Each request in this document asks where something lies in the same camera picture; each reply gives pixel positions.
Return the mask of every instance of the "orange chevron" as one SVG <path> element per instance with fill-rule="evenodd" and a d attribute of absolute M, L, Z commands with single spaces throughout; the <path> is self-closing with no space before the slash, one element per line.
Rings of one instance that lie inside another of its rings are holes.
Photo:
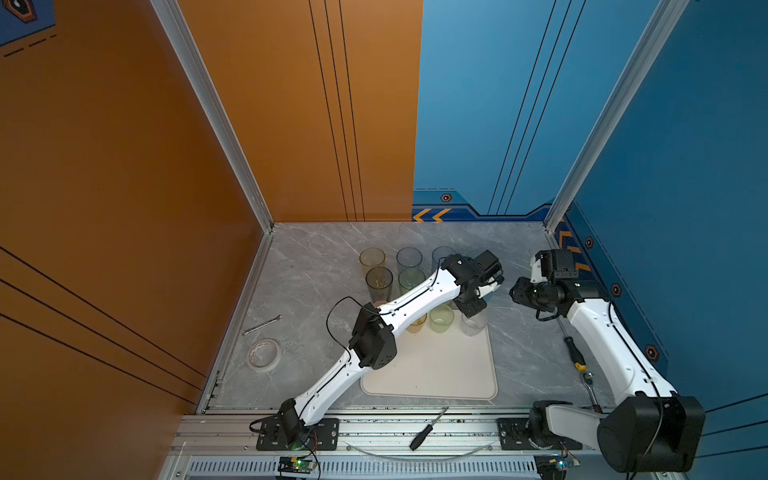
<path fill-rule="evenodd" d="M 426 214 L 430 210 L 431 210 L 431 208 L 425 208 L 424 210 L 418 212 L 416 215 L 414 215 L 413 220 L 416 220 L 417 222 L 423 222 L 424 220 L 422 220 L 422 215 Z"/>
<path fill-rule="evenodd" d="M 560 230 L 560 248 L 563 247 L 563 237 L 573 237 L 573 234 L 565 230 Z"/>
<path fill-rule="evenodd" d="M 439 214 L 437 214 L 437 215 L 435 215 L 434 217 L 432 217 L 432 219 L 433 219 L 435 222 L 442 222 L 442 221 L 443 221 L 443 219 L 442 219 L 442 218 L 440 218 L 440 217 L 441 217 L 443 214 L 446 214 L 446 213 L 448 213 L 449 211 L 451 211 L 451 209 L 450 209 L 450 208 L 446 208 L 446 209 L 444 209 L 443 211 L 441 211 Z"/>

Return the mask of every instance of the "clear glass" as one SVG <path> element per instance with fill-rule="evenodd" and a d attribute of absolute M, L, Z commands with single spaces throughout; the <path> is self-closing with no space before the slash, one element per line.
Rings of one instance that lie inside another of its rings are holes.
<path fill-rule="evenodd" d="M 392 272 L 383 266 L 375 266 L 366 274 L 366 284 L 371 294 L 371 303 L 389 302 L 392 291 Z"/>
<path fill-rule="evenodd" d="M 446 304 L 436 306 L 429 312 L 429 328 L 437 333 L 445 333 L 453 323 L 453 308 Z"/>
<path fill-rule="evenodd" d="M 377 266 L 384 266 L 386 261 L 386 255 L 380 248 L 371 247 L 366 248 L 360 254 L 360 265 L 362 266 L 362 274 L 368 275 L 368 272 Z"/>
<path fill-rule="evenodd" d="M 462 333 L 466 336 L 475 336 L 482 332 L 487 325 L 488 317 L 484 315 L 483 312 L 477 313 L 471 318 L 467 318 L 467 316 L 462 313 L 462 323 L 459 327 L 461 328 Z"/>
<path fill-rule="evenodd" d="M 437 270 L 446 257 L 456 255 L 456 250 L 451 247 L 437 247 L 432 251 L 432 272 Z"/>
<path fill-rule="evenodd" d="M 422 253 L 418 248 L 401 248 L 397 253 L 397 271 L 402 272 L 406 268 L 417 267 L 421 265 L 422 259 Z"/>
<path fill-rule="evenodd" d="M 404 269 L 397 276 L 397 283 L 400 285 L 400 295 L 405 295 L 423 283 L 424 280 L 427 280 L 427 277 L 424 272 L 418 268 L 411 267 Z M 418 333 L 421 331 L 426 320 L 427 314 L 425 313 L 424 315 L 420 316 L 419 319 L 414 323 L 411 323 L 411 325 L 406 330 L 408 330 L 410 333 Z"/>

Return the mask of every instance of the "screwdriver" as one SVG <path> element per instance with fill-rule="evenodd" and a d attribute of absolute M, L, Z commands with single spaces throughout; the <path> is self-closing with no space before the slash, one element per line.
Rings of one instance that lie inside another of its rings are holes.
<path fill-rule="evenodd" d="M 568 354 L 571 355 L 571 361 L 574 363 L 576 370 L 579 372 L 585 371 L 587 369 L 587 363 L 584 361 L 584 356 L 581 355 L 581 352 L 579 352 L 578 348 L 576 348 L 576 345 L 574 344 L 574 337 L 568 335 L 568 332 L 565 331 L 563 322 L 559 317 L 558 323 L 560 324 L 560 328 L 563 329 L 563 335 L 565 335 L 563 341 L 565 342 L 565 345 L 568 346 Z"/>
<path fill-rule="evenodd" d="M 445 407 L 442 412 L 440 412 L 440 415 L 437 415 L 437 418 L 432 420 L 432 423 L 424 427 L 424 429 L 413 439 L 411 442 L 411 450 L 416 450 L 418 447 L 424 443 L 424 439 L 427 438 L 427 435 L 432 431 L 432 427 L 437 423 L 438 420 L 440 420 L 440 417 L 442 417 L 445 412 L 448 411 L 448 407 Z"/>

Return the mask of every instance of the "beige tray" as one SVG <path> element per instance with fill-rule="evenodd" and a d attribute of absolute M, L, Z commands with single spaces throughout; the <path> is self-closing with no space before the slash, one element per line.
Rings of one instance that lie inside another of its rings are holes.
<path fill-rule="evenodd" d="M 494 398 L 498 388 L 488 329 L 466 336 L 459 329 L 461 313 L 454 310 L 454 314 L 453 324 L 445 333 L 433 332 L 429 318 L 420 332 L 404 332 L 397 339 L 394 360 L 360 379 L 363 392 L 440 399 Z"/>

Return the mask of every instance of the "gray marble tabletop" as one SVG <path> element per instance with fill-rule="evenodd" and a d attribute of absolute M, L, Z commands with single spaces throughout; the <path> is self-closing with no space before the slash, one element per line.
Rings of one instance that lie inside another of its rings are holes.
<path fill-rule="evenodd" d="M 588 405 L 589 398 L 568 357 L 556 321 L 538 322 L 534 310 L 511 301 L 509 289 L 519 276 L 529 276 L 531 257 L 552 248 L 540 223 L 278 223 L 243 328 L 280 314 L 283 319 L 249 336 L 238 336 L 228 359 L 213 409 L 276 408 L 305 392 L 343 352 L 326 331 L 326 316 L 342 297 L 369 301 L 358 255 L 367 247 L 386 253 L 386 266 L 397 272 L 396 253 L 416 247 L 431 269 L 432 250 L 446 245 L 474 257 L 490 250 L 501 261 L 506 278 L 488 299 L 489 335 L 498 394 L 490 401 L 370 396 L 359 382 L 344 392 L 335 408 L 353 406 L 502 406 L 529 407 L 535 400 L 564 400 Z M 341 302 L 329 325 L 342 343 L 349 340 L 359 307 Z M 595 392 L 604 406 L 613 404 L 607 381 L 581 336 L 565 328 L 595 375 Z M 275 339 L 280 362 L 270 372 L 248 366 L 247 353 L 260 339 Z"/>

